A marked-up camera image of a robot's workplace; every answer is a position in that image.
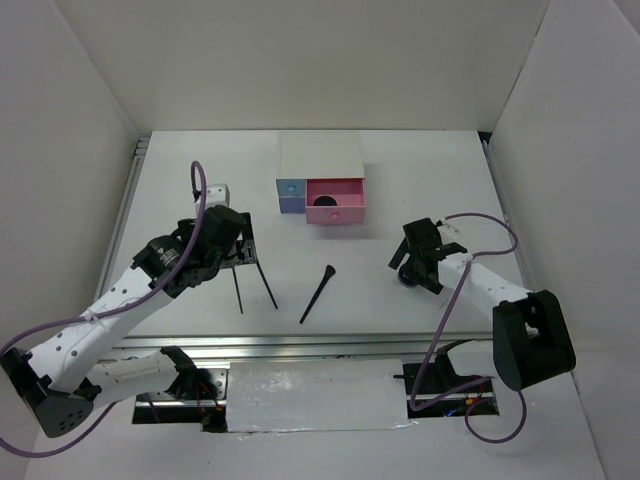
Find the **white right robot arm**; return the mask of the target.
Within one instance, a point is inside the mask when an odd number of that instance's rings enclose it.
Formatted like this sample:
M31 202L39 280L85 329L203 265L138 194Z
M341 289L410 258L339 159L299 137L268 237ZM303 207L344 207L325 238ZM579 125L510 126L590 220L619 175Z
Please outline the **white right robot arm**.
M518 392L574 370L576 355L556 295L518 286L478 262L481 257L514 252L516 234L510 234L511 246L505 250L470 253L456 242L446 243L441 234L444 227L443 221L429 218L404 225L404 239L389 262L407 287L419 286L435 295L453 291L435 340L459 300L473 305L491 327L489 341L467 340L429 349L442 360L435 368L437 384L453 392L470 377L490 377Z

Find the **navy round compact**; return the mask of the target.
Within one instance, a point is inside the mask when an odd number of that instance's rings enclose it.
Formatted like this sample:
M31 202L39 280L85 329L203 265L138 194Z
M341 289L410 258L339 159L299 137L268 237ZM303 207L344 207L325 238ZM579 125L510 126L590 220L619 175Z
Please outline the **navy round compact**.
M408 271L405 266L402 266L398 269L397 277L400 284L406 288L415 288L417 286L417 283L411 275L411 272Z

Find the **pink drawer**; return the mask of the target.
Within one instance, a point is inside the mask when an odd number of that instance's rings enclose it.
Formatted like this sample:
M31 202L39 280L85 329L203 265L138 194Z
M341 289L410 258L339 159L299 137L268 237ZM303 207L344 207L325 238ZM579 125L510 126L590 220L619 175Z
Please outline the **pink drawer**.
M314 200L329 195L332 207L314 206ZM363 178L313 179L306 183L306 221L315 225L352 225L364 222L366 196Z

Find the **light blue drawer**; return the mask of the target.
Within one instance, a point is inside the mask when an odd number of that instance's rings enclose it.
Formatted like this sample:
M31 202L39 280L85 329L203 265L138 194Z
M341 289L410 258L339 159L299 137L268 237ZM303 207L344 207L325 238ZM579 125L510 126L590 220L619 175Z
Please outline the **light blue drawer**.
M279 178L276 180L276 187L279 197L304 197L306 180Z

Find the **black round powder jar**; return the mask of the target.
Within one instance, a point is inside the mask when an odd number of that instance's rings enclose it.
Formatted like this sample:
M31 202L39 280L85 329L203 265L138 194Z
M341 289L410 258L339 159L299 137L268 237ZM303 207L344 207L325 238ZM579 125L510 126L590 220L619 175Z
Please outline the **black round powder jar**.
M332 207L337 205L337 200L332 196L322 195L314 200L313 205L318 207Z

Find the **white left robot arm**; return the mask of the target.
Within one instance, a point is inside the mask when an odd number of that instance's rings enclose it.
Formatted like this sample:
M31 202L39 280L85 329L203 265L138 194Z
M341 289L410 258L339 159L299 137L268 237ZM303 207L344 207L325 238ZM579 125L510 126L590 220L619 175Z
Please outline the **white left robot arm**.
M3 370L47 437L66 435L94 409L132 396L191 399L200 387L215 391L209 374L177 346L113 362L106 355L147 317L227 267L250 228L249 213L222 205L207 208L201 223L179 221L134 256L80 323L31 350L12 347L2 355Z

